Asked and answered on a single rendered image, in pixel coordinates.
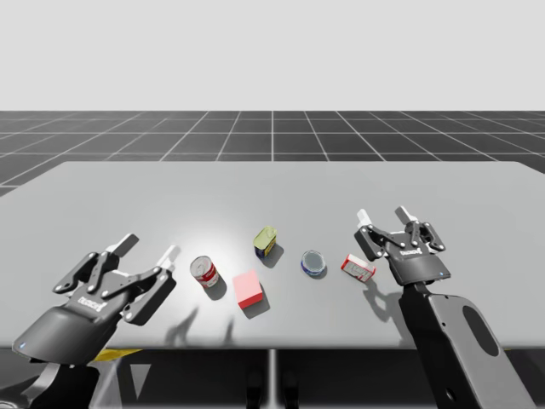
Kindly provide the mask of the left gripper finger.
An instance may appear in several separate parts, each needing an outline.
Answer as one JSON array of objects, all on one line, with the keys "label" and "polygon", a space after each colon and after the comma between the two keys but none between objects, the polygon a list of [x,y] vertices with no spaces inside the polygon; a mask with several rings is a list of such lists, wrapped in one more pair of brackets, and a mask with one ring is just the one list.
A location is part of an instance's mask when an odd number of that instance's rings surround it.
[{"label": "left gripper finger", "polygon": [[175,259],[180,253],[179,246],[171,245],[157,265],[144,273],[125,274],[118,270],[105,273],[100,297],[105,301],[121,300],[123,320],[132,325],[144,325],[174,290]]},{"label": "left gripper finger", "polygon": [[52,292],[66,294],[75,291],[82,283],[87,294],[97,294],[100,298],[113,298],[122,293],[127,293],[129,298],[139,297],[141,288],[136,278],[118,271],[120,260],[139,241],[135,234],[129,233],[103,251],[90,252],[53,286]]}]

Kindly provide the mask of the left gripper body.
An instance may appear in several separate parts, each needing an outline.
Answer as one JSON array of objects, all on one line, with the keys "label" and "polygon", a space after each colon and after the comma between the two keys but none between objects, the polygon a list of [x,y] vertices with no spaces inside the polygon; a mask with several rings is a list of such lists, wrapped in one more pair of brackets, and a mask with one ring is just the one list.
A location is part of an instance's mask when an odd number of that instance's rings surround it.
[{"label": "left gripper body", "polygon": [[132,286],[139,274],[112,271],[102,275],[92,290],[89,276],[67,301],[53,306],[18,336],[12,350],[30,360],[65,366],[85,366],[106,346],[122,311],[138,294]]}]

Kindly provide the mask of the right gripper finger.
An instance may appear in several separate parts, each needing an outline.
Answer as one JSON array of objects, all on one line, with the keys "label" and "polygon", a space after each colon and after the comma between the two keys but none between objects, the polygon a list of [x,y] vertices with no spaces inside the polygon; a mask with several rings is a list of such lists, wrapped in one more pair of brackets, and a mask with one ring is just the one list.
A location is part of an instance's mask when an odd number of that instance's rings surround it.
[{"label": "right gripper finger", "polygon": [[387,243],[400,249],[406,247],[406,242],[402,240],[404,232],[387,233],[377,228],[365,209],[360,209],[357,212],[357,218],[359,219],[358,230],[354,234],[354,238],[370,262],[385,256]]},{"label": "right gripper finger", "polygon": [[445,250],[445,245],[429,222],[421,222],[403,206],[395,210],[398,219],[404,224],[408,234],[405,247],[400,252],[403,256],[437,254]]}]

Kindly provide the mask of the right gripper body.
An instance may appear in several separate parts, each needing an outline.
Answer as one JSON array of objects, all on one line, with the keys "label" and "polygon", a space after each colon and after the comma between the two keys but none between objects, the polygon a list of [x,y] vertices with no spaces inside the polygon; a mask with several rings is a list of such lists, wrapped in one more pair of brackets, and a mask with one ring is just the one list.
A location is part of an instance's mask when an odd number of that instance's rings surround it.
[{"label": "right gripper body", "polygon": [[[408,238],[404,232],[402,240],[406,242]],[[403,249],[386,244],[389,268],[399,285],[429,284],[451,277],[450,271],[436,254],[403,256],[400,254]]]}]

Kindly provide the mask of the pink cube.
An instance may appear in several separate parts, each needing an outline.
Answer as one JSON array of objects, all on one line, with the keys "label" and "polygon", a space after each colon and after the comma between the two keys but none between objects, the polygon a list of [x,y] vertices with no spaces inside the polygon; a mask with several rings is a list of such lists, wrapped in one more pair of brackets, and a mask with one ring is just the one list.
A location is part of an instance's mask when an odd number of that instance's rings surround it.
[{"label": "pink cube", "polygon": [[255,270],[239,274],[232,279],[237,304],[241,309],[247,308],[263,298],[261,283]]}]

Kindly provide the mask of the red and white carton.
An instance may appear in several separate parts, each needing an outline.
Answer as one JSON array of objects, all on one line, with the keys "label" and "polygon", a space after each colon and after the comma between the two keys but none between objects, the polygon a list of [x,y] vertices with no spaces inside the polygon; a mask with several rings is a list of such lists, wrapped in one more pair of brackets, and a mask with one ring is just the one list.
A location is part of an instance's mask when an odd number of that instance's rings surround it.
[{"label": "red and white carton", "polygon": [[358,258],[353,254],[348,254],[341,265],[341,270],[358,281],[366,282],[376,273],[376,267],[368,262]]}]

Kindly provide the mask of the red and white can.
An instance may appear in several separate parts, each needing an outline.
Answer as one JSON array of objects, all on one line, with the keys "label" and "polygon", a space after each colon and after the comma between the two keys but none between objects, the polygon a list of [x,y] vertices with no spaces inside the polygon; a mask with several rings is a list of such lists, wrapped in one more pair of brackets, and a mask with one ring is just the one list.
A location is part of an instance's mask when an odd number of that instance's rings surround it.
[{"label": "red and white can", "polygon": [[211,288],[219,280],[215,264],[208,256],[196,257],[190,264],[190,273],[203,288]]}]

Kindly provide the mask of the blue flat can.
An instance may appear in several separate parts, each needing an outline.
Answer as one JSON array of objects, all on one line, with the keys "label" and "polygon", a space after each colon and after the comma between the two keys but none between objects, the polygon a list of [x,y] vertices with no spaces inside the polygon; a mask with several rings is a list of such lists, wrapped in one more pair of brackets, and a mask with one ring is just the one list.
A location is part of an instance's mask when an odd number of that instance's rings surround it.
[{"label": "blue flat can", "polygon": [[318,277],[326,270],[325,259],[318,251],[305,251],[301,256],[301,269],[309,276]]}]

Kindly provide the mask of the green and blue rectangular can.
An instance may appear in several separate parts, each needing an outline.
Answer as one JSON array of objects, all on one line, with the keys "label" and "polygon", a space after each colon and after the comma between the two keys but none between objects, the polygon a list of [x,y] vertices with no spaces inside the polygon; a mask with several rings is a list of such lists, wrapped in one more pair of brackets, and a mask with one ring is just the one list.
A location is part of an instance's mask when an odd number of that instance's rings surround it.
[{"label": "green and blue rectangular can", "polygon": [[271,249],[276,245],[276,238],[277,229],[272,226],[265,226],[253,240],[255,254],[259,258],[267,257]]}]

